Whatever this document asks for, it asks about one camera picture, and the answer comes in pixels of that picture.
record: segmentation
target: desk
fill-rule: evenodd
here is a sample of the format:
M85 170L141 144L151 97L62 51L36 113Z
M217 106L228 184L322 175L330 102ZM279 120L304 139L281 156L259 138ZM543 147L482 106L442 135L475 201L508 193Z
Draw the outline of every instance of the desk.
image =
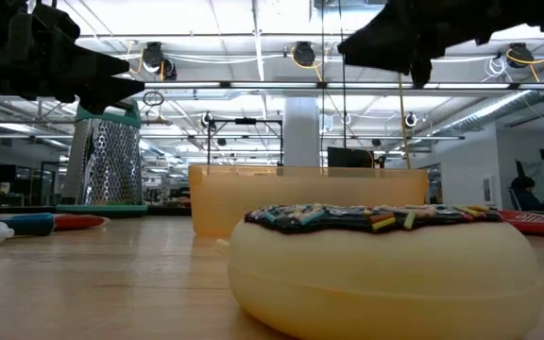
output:
M544 238L531 237L544 268ZM225 259L189 217L0 246L0 339L286 339L241 312ZM528 340L544 340L544 316Z

